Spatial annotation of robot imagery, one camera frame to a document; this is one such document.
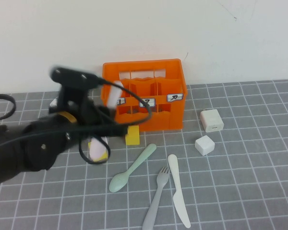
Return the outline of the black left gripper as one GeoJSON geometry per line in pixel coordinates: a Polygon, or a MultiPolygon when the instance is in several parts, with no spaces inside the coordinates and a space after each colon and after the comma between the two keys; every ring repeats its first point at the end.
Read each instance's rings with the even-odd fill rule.
{"type": "Polygon", "coordinates": [[[83,102],[76,105],[76,118],[81,125],[94,126],[87,132],[89,137],[123,137],[128,132],[128,126],[101,125],[114,124],[116,110],[107,107],[98,107],[94,102],[83,102]]]}

